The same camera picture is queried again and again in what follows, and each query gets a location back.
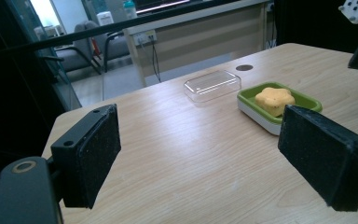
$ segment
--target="white wall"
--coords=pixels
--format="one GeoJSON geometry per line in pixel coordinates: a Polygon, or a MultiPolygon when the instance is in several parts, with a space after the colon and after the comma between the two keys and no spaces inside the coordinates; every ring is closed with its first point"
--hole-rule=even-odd
{"type": "Polygon", "coordinates": [[[67,34],[73,33],[78,23],[88,20],[80,0],[51,0],[51,2],[67,34]]]}
{"type": "Polygon", "coordinates": [[[49,0],[31,0],[31,3],[43,26],[60,24],[49,0]]]}

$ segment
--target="bottle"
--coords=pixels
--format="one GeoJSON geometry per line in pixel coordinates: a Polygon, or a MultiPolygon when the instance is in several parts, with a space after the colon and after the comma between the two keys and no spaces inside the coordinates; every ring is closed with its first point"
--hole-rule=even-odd
{"type": "Polygon", "coordinates": [[[136,8],[135,4],[132,2],[132,0],[128,0],[124,3],[124,11],[126,12],[127,19],[135,19],[138,16],[136,15],[136,8]]]}

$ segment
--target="electrical outlet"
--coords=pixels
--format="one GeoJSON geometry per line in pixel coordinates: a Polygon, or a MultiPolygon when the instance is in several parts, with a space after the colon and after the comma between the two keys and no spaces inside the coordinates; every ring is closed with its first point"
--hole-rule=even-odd
{"type": "Polygon", "coordinates": [[[135,46],[139,46],[141,44],[146,44],[153,41],[157,41],[156,31],[149,30],[141,33],[134,34],[133,41],[135,42],[135,46]]]}

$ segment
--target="cable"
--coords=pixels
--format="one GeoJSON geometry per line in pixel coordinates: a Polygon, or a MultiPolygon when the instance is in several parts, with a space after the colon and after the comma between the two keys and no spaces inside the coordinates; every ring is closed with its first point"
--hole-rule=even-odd
{"type": "Polygon", "coordinates": [[[269,48],[272,49],[276,45],[276,41],[274,41],[275,36],[275,8],[272,8],[272,36],[270,41],[268,42],[269,48]]]}
{"type": "Polygon", "coordinates": [[[159,75],[159,70],[156,70],[156,66],[155,66],[155,63],[154,63],[155,55],[156,55],[156,58],[157,58],[157,53],[156,53],[156,49],[155,49],[155,47],[154,47],[154,42],[152,41],[152,43],[153,43],[152,59],[150,59],[149,55],[147,54],[147,51],[145,50],[144,42],[141,41],[141,39],[138,39],[138,43],[141,44],[141,47],[142,47],[142,49],[144,50],[144,53],[145,53],[145,55],[146,55],[146,58],[149,60],[150,63],[152,63],[152,65],[153,65],[153,70],[154,70],[155,75],[156,75],[156,77],[157,77],[157,79],[158,79],[158,82],[161,82],[161,77],[160,77],[160,75],[159,75]]]}
{"type": "Polygon", "coordinates": [[[156,46],[155,46],[154,38],[153,38],[152,35],[150,35],[149,39],[152,42],[152,46],[153,46],[153,68],[155,70],[155,73],[156,73],[158,81],[161,82],[161,77],[159,75],[158,56],[157,56],[157,52],[156,52],[156,46]]]}

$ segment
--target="black foam pad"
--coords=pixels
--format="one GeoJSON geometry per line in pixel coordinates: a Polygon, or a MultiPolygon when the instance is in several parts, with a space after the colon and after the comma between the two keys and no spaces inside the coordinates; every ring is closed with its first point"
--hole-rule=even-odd
{"type": "Polygon", "coordinates": [[[90,111],[52,144],[66,207],[92,208],[120,150],[116,105],[90,111]]]}
{"type": "Polygon", "coordinates": [[[337,211],[358,209],[358,134],[315,111],[287,105],[278,148],[337,211]]]}

